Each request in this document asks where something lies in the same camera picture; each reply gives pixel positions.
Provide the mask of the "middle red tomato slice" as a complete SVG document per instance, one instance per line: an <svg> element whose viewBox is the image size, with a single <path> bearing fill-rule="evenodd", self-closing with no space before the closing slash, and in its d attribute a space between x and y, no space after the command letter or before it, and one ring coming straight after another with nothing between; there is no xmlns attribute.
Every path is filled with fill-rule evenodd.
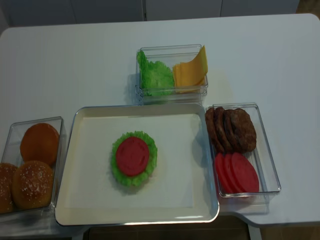
<svg viewBox="0 0 320 240"><path fill-rule="evenodd" d="M239 188L239 185L237 181L235 180L235 177L233 176L232 170L231 170L231 159L232 155L230 153L227 153L224 156L224 162L223 167L226 174L226 178L228 181L228 184L230 185L232 192L231 193L240 193L241 189Z"/></svg>

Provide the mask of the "carried brown meat patty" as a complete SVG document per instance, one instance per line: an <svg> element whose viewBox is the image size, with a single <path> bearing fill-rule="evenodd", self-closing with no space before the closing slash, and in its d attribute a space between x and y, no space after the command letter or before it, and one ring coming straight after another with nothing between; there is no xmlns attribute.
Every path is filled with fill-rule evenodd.
<svg viewBox="0 0 320 240"><path fill-rule="evenodd" d="M214 108L211 107L209 108L206 113L205 113L205 122L206 122L206 127L207 127L207 132L210 137L210 140L213 144L213 146L216 146L216 129L214 125Z"/></svg>

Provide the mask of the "back brown meat patty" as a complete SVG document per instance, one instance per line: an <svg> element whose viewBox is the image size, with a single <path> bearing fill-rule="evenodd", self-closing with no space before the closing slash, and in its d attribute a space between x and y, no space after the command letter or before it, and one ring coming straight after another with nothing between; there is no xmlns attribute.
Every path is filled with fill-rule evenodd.
<svg viewBox="0 0 320 240"><path fill-rule="evenodd" d="M217 133L218 140L220 144L223 146L223 152L227 150L227 144L225 143L225 132L223 126L223 108L217 107L214 112L214 124Z"/></svg>

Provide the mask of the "sesame bun top right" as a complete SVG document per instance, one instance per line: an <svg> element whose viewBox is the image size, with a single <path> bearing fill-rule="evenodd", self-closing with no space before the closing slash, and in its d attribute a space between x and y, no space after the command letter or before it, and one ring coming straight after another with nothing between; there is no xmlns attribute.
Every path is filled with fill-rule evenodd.
<svg viewBox="0 0 320 240"><path fill-rule="evenodd" d="M53 169L41 161L28 161L14 173L11 195L15 205L22 210L47 207L52 198Z"/></svg>

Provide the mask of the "clear box with patties tomatoes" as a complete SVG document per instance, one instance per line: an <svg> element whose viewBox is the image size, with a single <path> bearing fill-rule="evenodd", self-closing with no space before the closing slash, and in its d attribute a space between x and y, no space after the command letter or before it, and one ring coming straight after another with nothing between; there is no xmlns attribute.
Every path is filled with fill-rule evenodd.
<svg viewBox="0 0 320 240"><path fill-rule="evenodd" d="M227 110L230 119L230 111L235 109L245 110L251 118L256 131L256 148L251 152L243 152L238 141L234 136L234 131L231 125L231 138L234 143L234 152L228 152L230 144L225 135L225 143L227 144L226 152L223 152L224 148L219 142L217 132L216 132L216 144L212 144L211 139L211 152L213 159L213 170L215 174L215 183L217 187L217 196L220 204L224 208L230 208L233 211L238 211L241 213L266 213L268 211L268 205L271 199L278 195L281 191L281 184L278 178L276 167L274 164L273 156L269 147L268 139L265 133L263 121L258 106L255 103L243 103L243 104L220 104L214 106L208 106L209 108L215 109L222 107L223 112ZM226 154L240 153L247 158L247 160L254 167L258 180L259 180L259 192L242 192L239 193L224 193L222 186L219 182L218 175L215 168L215 157L218 153L222 153L225 159Z"/></svg>

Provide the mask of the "front red tomato slice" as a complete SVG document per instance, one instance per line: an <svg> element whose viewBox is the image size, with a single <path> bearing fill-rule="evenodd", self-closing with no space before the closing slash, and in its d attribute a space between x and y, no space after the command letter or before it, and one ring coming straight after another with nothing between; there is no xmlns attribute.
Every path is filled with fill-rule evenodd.
<svg viewBox="0 0 320 240"><path fill-rule="evenodd" d="M260 187L257 172L244 155L238 152L233 153L230 165L236 183L243 193L259 192Z"/></svg>

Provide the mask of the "clear box with lettuce cheese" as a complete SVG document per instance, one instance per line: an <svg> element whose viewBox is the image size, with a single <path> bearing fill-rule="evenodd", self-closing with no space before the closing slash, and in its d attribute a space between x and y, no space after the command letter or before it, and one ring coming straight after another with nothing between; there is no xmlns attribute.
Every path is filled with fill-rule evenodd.
<svg viewBox="0 0 320 240"><path fill-rule="evenodd" d="M150 62L161 61L173 73L173 66L182 62L189 62L193 60L201 49L200 44L191 45L176 45L176 46L157 46L157 47L142 47L140 50L143 51L147 60ZM139 63L137 61L136 53L136 74L135 74L135 94L137 101L141 105L152 105L152 104L166 104L166 103L200 103L202 104L207 95L208 79L205 77L205 83L201 86L191 87L174 87L171 88L173 91L170 95L161 96L145 96L144 90L141 88L141 76Z"/></svg>

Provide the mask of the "green lettuce leaf on tray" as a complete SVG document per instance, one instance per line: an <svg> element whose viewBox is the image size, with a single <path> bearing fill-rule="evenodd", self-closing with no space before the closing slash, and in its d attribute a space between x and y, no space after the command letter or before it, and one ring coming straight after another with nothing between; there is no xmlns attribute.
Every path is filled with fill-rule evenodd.
<svg viewBox="0 0 320 240"><path fill-rule="evenodd" d="M129 137L137 137L142 139L143 141L145 141L149 149L149 161L148 161L147 167L142 173L136 176L127 176L123 174L119 170L116 164L116 151L119 145ZM158 160L158 148L156 146L154 139L151 136L149 136L144 131L126 132L122 134L122 136L112 144L110 169L113 177L119 184L127 188L131 188L131 187L135 188L135 187L140 187L144 182L146 182L150 178L155 168L157 167L157 160Z"/></svg>

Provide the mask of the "middle brown meat patty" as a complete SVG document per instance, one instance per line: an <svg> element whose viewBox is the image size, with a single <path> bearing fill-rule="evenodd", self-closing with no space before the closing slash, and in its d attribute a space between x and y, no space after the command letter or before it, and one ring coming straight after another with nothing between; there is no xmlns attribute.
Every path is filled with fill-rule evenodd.
<svg viewBox="0 0 320 240"><path fill-rule="evenodd" d="M234 143L233 143L233 139L231 137L231 126L230 126L230 118L228 115L227 110L224 110L223 114L222 114L222 118L223 118L223 126L224 126L224 132L225 132L225 136L226 139L229 142L229 150L228 152L233 153L235 148L234 148Z"/></svg>

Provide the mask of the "green lettuce leaves in box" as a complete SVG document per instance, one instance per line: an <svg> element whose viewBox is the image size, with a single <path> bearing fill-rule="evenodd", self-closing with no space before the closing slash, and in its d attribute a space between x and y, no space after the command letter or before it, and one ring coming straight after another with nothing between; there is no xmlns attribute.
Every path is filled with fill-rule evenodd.
<svg viewBox="0 0 320 240"><path fill-rule="evenodd" d="M141 77L140 87L145 96L171 95L174 86L174 77L171 69L162 61L148 61L145 53L140 50L136 55Z"/></svg>

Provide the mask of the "clear box with buns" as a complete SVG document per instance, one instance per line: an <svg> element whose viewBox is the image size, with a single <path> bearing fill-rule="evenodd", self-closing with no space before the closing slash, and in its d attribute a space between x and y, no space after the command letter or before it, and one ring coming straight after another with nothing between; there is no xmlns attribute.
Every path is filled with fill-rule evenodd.
<svg viewBox="0 0 320 240"><path fill-rule="evenodd" d="M67 133L64 126L64 120L60 116L51 117L51 118L43 118L29 121L22 121L13 123L8 132L8 136L6 138L5 147L3 150L2 158L0 163L9 163L15 165L17 169L23 165L24 160L20 153L20 145L23 139L23 136L28 128L35 124L39 123L47 123L52 125L57 132L59 133L59 144L57 151L56 162L50 166L53 170L53 188L50 204L46 207L33 208L33 209L20 209L18 208L13 200L13 210L12 212L2 213L0 214L1 218L11 218L11 219L19 219L19 218L27 218L27 217L36 217L38 218L41 215L47 215L55 211L59 188L61 185L62 173L65 165L66 158L66 141L67 141Z"/></svg>

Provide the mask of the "yellow cheese slices stack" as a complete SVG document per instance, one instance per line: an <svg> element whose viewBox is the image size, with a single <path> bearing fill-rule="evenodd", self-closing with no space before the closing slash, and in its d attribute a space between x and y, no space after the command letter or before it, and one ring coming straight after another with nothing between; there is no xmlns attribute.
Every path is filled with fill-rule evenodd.
<svg viewBox="0 0 320 240"><path fill-rule="evenodd" d="M197 63L181 62L172 68L176 88L199 87L205 84L207 71Z"/></svg>

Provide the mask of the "upright yellow cheese slice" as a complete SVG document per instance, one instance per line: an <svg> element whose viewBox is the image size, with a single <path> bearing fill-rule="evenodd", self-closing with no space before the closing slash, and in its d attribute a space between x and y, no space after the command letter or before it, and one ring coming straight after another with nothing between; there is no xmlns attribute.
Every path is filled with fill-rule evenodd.
<svg viewBox="0 0 320 240"><path fill-rule="evenodd" d="M199 50L196 57L189 62L191 69L201 75L205 76L208 73L208 60L207 60L207 54L206 54L206 47L202 46Z"/></svg>

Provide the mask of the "front brown meat patty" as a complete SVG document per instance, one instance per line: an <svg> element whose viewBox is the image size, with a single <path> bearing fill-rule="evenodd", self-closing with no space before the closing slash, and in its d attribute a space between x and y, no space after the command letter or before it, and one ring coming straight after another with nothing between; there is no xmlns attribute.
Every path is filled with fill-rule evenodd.
<svg viewBox="0 0 320 240"><path fill-rule="evenodd" d="M233 134L242 151L252 152L256 148L257 133L250 115L243 109L237 108L229 112Z"/></svg>

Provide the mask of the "sesame bun top left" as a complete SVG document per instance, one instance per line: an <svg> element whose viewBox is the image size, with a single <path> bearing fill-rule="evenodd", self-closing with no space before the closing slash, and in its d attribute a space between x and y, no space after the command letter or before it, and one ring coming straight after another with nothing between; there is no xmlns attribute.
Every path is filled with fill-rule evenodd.
<svg viewBox="0 0 320 240"><path fill-rule="evenodd" d="M13 200L11 195L11 185L17 167L10 163L0 164L0 213L10 213L13 211Z"/></svg>

